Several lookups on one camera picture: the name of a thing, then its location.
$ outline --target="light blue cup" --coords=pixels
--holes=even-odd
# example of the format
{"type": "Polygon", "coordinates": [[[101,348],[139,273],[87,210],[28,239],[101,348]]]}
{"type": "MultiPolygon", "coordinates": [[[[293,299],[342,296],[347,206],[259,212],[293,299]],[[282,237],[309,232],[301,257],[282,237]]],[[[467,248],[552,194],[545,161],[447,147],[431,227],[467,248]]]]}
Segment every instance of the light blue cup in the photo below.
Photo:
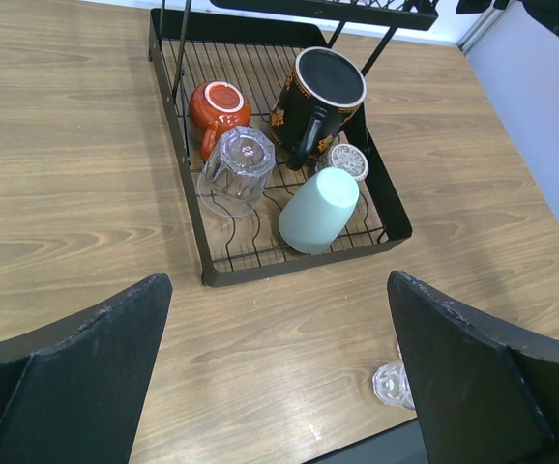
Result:
{"type": "Polygon", "coordinates": [[[357,181],[327,167],[305,182],[279,215],[279,233],[292,248],[317,254],[336,239],[359,200],[357,181]]]}

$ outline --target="black mug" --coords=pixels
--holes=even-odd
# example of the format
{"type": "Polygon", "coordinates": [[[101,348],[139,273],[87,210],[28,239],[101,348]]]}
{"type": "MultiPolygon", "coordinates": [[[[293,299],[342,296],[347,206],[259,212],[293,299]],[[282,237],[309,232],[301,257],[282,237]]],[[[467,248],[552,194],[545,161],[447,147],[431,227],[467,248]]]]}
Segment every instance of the black mug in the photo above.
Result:
{"type": "Polygon", "coordinates": [[[296,171],[325,153],[366,91],[357,67],[332,49],[299,53],[269,121],[271,135],[290,154],[286,165],[296,171]]]}

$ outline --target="mug handle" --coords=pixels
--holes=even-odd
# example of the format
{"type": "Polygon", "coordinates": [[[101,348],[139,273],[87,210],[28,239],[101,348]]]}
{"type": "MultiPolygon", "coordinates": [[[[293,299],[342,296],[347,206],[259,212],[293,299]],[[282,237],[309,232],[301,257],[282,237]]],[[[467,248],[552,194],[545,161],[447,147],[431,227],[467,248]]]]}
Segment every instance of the mug handle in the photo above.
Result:
{"type": "Polygon", "coordinates": [[[206,127],[204,138],[202,139],[202,146],[200,147],[200,157],[204,162],[208,161],[211,157],[211,153],[213,153],[213,149],[215,148],[215,144],[218,139],[219,127],[220,123],[217,121],[210,122],[206,127]]]}
{"type": "Polygon", "coordinates": [[[317,106],[314,109],[314,113],[309,118],[308,128],[306,129],[306,134],[301,139],[301,142],[297,142],[299,146],[293,149],[292,153],[288,157],[288,162],[286,166],[288,169],[293,171],[298,171],[303,167],[303,165],[308,160],[309,154],[314,148],[314,143],[318,140],[318,134],[322,128],[322,122],[327,117],[327,110],[317,106]]]}

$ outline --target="black mug handle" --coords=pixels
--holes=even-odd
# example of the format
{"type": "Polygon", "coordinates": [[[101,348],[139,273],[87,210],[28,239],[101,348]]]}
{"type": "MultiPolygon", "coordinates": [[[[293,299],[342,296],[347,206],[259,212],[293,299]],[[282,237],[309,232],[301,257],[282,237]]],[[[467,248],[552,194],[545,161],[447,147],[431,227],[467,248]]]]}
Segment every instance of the black mug handle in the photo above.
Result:
{"type": "Polygon", "coordinates": [[[298,142],[298,145],[295,144],[292,153],[288,157],[288,162],[286,163],[288,169],[298,171],[306,163],[309,158],[309,154],[314,148],[314,143],[318,140],[318,134],[322,128],[322,122],[326,117],[327,110],[325,108],[317,106],[314,109],[311,118],[309,118],[308,128],[306,129],[305,135],[301,139],[301,142],[298,142]]]}

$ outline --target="rack upper shelf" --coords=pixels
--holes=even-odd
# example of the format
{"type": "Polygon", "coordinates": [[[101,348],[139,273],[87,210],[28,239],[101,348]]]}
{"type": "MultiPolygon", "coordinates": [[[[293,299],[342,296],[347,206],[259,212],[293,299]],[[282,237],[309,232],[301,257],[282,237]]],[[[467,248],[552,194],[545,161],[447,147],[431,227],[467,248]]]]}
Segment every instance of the rack upper shelf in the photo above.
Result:
{"type": "Polygon", "coordinates": [[[211,0],[216,7],[426,31],[438,0],[211,0]]]}

